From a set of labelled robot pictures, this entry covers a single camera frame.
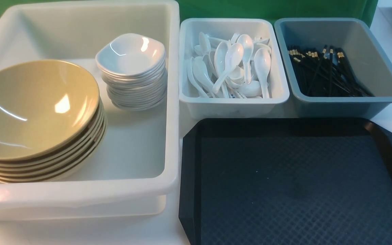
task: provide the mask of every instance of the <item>white table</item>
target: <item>white table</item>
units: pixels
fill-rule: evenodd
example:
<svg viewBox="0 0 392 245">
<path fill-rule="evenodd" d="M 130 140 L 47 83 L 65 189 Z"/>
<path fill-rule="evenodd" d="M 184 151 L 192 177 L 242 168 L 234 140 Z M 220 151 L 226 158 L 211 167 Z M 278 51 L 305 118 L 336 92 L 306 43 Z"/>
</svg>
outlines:
<svg viewBox="0 0 392 245">
<path fill-rule="evenodd" d="M 379 0 L 371 29 L 392 61 L 392 0 Z M 188 112 L 181 107 L 186 118 Z M 392 132 L 392 105 L 373 121 Z M 180 130 L 183 136 L 190 128 Z M 187 245 L 178 200 L 176 188 L 167 196 L 165 210 L 155 216 L 0 223 L 0 245 Z"/>
</svg>

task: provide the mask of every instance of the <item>stack of bowls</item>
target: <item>stack of bowls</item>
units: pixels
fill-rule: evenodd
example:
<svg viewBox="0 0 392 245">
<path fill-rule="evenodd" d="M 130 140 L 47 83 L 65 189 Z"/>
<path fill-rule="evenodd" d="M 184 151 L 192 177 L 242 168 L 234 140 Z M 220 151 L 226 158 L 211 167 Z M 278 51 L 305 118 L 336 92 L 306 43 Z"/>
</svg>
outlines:
<svg viewBox="0 0 392 245">
<path fill-rule="evenodd" d="M 0 182 L 73 174 L 106 127 L 98 84 L 84 68 L 42 60 L 0 71 Z"/>
<path fill-rule="evenodd" d="M 159 105 L 166 95 L 164 45 L 149 37 L 123 34 L 96 55 L 112 103 L 141 111 Z"/>
</svg>

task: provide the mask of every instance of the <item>green cloth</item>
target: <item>green cloth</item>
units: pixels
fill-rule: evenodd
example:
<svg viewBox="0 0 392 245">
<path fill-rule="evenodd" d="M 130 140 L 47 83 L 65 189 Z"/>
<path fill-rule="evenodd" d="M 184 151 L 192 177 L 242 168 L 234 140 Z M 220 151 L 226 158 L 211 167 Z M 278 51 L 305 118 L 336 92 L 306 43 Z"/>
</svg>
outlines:
<svg viewBox="0 0 392 245">
<path fill-rule="evenodd" d="M 188 18 L 353 17 L 371 25 L 378 0 L 177 0 L 181 21 Z M 0 17 L 10 6 L 55 0 L 0 0 Z"/>
</svg>

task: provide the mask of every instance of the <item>white container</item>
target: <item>white container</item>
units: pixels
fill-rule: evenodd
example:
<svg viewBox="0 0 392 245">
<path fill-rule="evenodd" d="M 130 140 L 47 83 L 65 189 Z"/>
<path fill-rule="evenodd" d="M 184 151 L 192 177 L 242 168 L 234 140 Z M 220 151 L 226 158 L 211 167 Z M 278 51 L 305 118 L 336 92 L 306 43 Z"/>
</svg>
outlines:
<svg viewBox="0 0 392 245">
<path fill-rule="evenodd" d="M 111 104 L 95 55 L 124 33 L 165 45 L 167 104 L 143 112 Z M 173 0 L 38 3 L 5 12 L 0 70 L 38 59 L 81 65 L 99 84 L 109 127 L 98 150 L 71 177 L 0 184 L 0 220 L 157 214 L 164 209 L 165 194 L 179 173 L 178 40 L 179 7 Z"/>
<path fill-rule="evenodd" d="M 184 60 L 196 55 L 194 46 L 199 44 L 199 32 L 230 40 L 234 33 L 250 37 L 270 38 L 272 66 L 269 74 L 272 99 L 223 99 L 199 98 L 199 94 L 187 79 Z M 266 117 L 277 105 L 290 96 L 287 78 L 273 26 L 258 19 L 187 19 L 181 23 L 179 36 L 179 99 L 187 104 L 195 119 Z"/>
</svg>

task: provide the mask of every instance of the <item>gray plastic bin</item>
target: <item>gray plastic bin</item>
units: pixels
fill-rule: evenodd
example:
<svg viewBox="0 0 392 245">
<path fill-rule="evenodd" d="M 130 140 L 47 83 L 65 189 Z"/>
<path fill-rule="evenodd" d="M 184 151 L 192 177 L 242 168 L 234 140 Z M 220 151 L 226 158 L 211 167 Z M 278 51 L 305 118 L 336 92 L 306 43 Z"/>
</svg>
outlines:
<svg viewBox="0 0 392 245">
<path fill-rule="evenodd" d="M 392 64 L 361 20 L 351 18 L 286 18 L 275 23 L 287 78 L 300 117 L 372 118 L 392 103 Z M 309 97 L 301 93 L 287 47 L 344 49 L 358 80 L 375 97 Z"/>
</svg>

